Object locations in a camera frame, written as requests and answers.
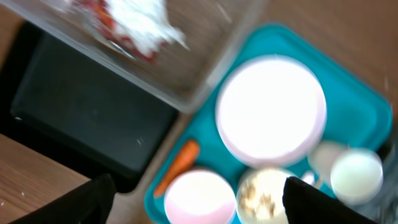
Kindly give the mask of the white bowl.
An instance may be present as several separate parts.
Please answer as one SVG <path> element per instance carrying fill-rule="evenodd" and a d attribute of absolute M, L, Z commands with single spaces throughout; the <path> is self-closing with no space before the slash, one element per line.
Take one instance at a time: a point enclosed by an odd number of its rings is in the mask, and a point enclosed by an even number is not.
<path fill-rule="evenodd" d="M 240 180 L 236 213 L 241 223 L 288 224 L 284 186 L 294 174 L 285 169 L 249 170 Z"/>

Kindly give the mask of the orange carrot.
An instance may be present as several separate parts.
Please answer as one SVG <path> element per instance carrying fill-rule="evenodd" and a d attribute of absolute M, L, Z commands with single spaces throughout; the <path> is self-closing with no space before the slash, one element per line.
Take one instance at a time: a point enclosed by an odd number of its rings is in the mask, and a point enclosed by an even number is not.
<path fill-rule="evenodd" d="M 200 145 L 196 140 L 190 139 L 186 141 L 175 156 L 161 181 L 157 184 L 153 196 L 155 198 L 162 196 L 175 178 L 194 165 L 199 153 Z"/>

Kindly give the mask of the rice and peanuts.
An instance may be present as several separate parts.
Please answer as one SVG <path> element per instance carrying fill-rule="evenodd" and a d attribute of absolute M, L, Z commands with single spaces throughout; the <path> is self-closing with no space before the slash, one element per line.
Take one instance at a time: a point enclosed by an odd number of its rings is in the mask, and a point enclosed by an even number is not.
<path fill-rule="evenodd" d="M 275 202 L 271 194 L 265 194 L 254 182 L 242 186 L 238 204 L 246 215 L 258 220 L 274 218 Z"/>

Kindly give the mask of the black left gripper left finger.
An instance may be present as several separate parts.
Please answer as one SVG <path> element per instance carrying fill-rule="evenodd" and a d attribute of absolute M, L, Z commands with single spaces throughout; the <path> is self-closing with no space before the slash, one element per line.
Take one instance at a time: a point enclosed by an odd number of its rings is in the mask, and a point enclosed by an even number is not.
<path fill-rule="evenodd" d="M 113 178 L 103 174 L 11 224 L 105 224 L 115 194 Z"/>

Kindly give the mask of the white napkin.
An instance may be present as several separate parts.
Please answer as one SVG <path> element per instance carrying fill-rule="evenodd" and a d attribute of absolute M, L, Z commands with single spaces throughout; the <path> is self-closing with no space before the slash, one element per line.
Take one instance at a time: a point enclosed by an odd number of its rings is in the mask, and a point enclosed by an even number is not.
<path fill-rule="evenodd" d="M 128 37 L 135 48 L 149 57 L 162 44 L 185 44 L 184 33 L 170 25 L 165 0 L 107 0 L 106 8 L 116 22 L 117 35 Z"/>

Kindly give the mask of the small pink plate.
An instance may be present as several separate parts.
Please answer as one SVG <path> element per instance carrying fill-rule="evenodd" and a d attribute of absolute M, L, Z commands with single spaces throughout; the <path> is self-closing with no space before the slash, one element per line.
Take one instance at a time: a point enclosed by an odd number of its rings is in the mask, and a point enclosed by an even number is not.
<path fill-rule="evenodd" d="M 172 224 L 227 224 L 236 214 L 236 199 L 230 184 L 205 169 L 188 171 L 169 185 L 164 210 Z"/>

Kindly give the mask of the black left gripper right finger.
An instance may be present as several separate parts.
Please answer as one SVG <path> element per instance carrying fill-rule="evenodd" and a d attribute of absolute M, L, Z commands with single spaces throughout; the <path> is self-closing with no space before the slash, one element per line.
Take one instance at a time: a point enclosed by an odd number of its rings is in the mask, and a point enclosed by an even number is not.
<path fill-rule="evenodd" d="M 282 201 L 289 224 L 376 224 L 297 177 L 286 179 Z"/>

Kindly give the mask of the red snack wrapper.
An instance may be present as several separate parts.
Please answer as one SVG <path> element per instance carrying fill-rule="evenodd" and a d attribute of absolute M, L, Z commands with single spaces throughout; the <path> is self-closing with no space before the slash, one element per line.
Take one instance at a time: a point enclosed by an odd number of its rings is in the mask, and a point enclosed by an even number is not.
<path fill-rule="evenodd" d="M 81 14 L 84 30 L 97 41 L 128 58 L 154 62 L 157 53 L 151 50 L 145 55 L 137 48 L 133 38 L 111 15 L 109 3 L 107 0 L 77 0 L 72 1 L 72 9 Z"/>

